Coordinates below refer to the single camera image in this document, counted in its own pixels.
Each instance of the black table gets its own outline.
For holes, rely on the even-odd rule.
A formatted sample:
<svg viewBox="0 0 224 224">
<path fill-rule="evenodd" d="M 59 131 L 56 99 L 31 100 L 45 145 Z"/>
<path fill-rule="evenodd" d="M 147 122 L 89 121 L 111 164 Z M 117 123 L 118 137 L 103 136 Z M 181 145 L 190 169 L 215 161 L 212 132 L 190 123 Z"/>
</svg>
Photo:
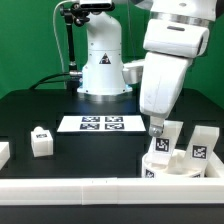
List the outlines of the black table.
<svg viewBox="0 0 224 224">
<path fill-rule="evenodd" d="M 10 142 L 11 158 L 1 170 L 0 178 L 72 177 L 73 174 L 69 175 L 68 170 L 65 173 L 55 173 L 52 169 L 55 167 L 55 161 L 58 161 L 55 155 L 45 158 L 33 157 L 30 132 L 36 126 L 42 126 L 49 129 L 53 138 L 57 139 L 56 130 L 64 115 L 140 114 L 138 98 L 136 93 L 125 101 L 95 104 L 77 100 L 76 94 L 65 90 L 19 90 L 9 93 L 0 100 L 0 141 Z M 142 117 L 147 128 L 149 119 Z M 195 125 L 219 127 L 220 138 L 215 152 L 224 160 L 222 108 L 199 92 L 184 89 L 168 119 L 184 122 L 177 143 L 177 148 L 182 149 L 186 148 Z M 147 150 L 150 137 L 145 135 L 144 141 Z M 60 149 L 55 147 L 57 155 Z M 1 223 L 4 224 L 15 222 L 205 224 L 223 223 L 223 208 L 224 205 L 1 206 L 0 217 Z"/>
</svg>

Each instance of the green wall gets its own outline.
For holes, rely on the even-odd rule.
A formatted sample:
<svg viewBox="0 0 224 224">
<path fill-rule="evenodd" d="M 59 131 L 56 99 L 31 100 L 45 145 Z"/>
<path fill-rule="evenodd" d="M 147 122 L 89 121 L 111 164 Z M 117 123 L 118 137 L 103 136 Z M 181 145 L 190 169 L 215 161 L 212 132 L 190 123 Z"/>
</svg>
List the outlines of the green wall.
<svg viewBox="0 0 224 224">
<path fill-rule="evenodd" d="M 0 14 L 0 98 L 10 91 L 27 89 L 41 78 L 61 72 L 53 33 L 52 16 L 58 0 L 1 0 Z M 131 6 L 136 59 L 144 58 L 143 38 L 149 13 Z M 127 7 L 118 5 L 110 13 L 123 28 L 123 61 L 134 59 L 128 31 Z M 63 18 L 57 16 L 59 39 L 67 61 L 67 40 Z M 87 58 L 85 27 L 74 27 L 76 58 L 81 68 Z M 184 86 L 199 90 L 224 108 L 224 15 L 213 26 L 205 56 L 197 58 L 186 74 Z M 63 88 L 49 84 L 41 88 Z"/>
</svg>

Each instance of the white block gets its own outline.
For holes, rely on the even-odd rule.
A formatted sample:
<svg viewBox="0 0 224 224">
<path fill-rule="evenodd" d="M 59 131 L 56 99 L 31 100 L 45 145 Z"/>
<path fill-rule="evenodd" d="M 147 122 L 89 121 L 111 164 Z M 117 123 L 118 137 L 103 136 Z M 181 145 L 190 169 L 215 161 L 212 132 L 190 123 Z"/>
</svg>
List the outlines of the white block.
<svg viewBox="0 0 224 224">
<path fill-rule="evenodd" d="M 118 204 L 223 203 L 222 178 L 118 179 Z"/>
<path fill-rule="evenodd" d="M 81 203 L 81 179 L 0 180 L 0 205 L 71 205 Z"/>
<path fill-rule="evenodd" d="M 163 134 L 159 138 L 152 138 L 146 161 L 149 163 L 168 165 L 182 126 L 183 122 L 166 120 L 164 122 Z"/>
<path fill-rule="evenodd" d="M 208 161 L 205 174 L 207 177 L 224 177 L 224 164 L 214 152 Z"/>
<path fill-rule="evenodd" d="M 6 164 L 10 158 L 9 143 L 0 142 L 0 169 Z"/>
<path fill-rule="evenodd" d="M 35 128 L 31 132 L 31 145 L 34 157 L 53 155 L 53 139 L 49 130 Z"/>
<path fill-rule="evenodd" d="M 219 137 L 219 128 L 195 126 L 182 167 L 205 170 Z"/>
<path fill-rule="evenodd" d="M 117 204 L 117 178 L 83 180 L 82 204 Z"/>
</svg>

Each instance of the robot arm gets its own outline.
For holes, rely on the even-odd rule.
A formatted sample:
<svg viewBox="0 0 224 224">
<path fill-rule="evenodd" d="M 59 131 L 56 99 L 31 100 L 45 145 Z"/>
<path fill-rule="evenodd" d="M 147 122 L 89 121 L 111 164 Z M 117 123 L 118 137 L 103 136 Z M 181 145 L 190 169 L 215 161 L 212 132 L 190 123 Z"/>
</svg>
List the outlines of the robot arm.
<svg viewBox="0 0 224 224">
<path fill-rule="evenodd" d="M 112 0 L 77 0 L 69 8 L 61 7 L 68 31 L 69 74 L 80 80 L 77 92 L 81 98 L 93 101 L 115 101 L 132 91 L 122 76 L 121 25 L 105 12 L 112 11 Z M 88 60 L 82 72 L 77 72 L 74 57 L 72 24 L 86 25 Z"/>
<path fill-rule="evenodd" d="M 150 116 L 149 134 L 159 137 L 182 89 L 187 68 L 202 55 L 217 0 L 133 0 L 151 9 L 144 48 L 140 110 Z"/>
</svg>

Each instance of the white paper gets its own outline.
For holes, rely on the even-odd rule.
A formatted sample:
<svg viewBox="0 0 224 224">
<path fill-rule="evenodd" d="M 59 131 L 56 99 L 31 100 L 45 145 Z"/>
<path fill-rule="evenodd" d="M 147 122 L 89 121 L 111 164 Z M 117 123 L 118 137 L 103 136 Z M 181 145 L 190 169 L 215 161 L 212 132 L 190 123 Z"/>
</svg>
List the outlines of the white paper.
<svg viewBox="0 0 224 224">
<path fill-rule="evenodd" d="M 145 131 L 140 115 L 64 116 L 57 132 Z"/>
</svg>

